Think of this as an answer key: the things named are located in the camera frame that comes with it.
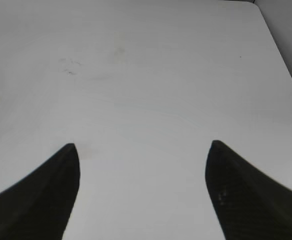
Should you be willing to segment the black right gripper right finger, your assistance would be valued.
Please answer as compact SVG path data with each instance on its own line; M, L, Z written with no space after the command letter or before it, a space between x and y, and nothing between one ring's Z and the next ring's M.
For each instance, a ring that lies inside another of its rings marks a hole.
M292 190L220 140L207 155L205 182L227 240L292 240Z

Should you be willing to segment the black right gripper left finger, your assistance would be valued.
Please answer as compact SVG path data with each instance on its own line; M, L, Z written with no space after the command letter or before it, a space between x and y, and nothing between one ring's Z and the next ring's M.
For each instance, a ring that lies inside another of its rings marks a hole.
M80 162L68 143L0 192L0 240L61 240L80 186Z

